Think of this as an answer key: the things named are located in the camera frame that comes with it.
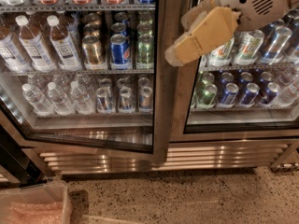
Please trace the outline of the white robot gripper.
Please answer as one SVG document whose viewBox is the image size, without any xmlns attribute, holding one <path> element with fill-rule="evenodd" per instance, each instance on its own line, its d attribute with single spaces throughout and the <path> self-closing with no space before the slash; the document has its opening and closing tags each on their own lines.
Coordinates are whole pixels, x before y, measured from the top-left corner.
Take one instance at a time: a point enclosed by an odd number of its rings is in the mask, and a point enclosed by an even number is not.
<svg viewBox="0 0 299 224">
<path fill-rule="evenodd" d="M 238 31 L 257 30 L 283 18 L 299 0 L 203 0 L 181 17 L 185 32 L 164 53 L 184 66 L 228 42 Z"/>
</svg>

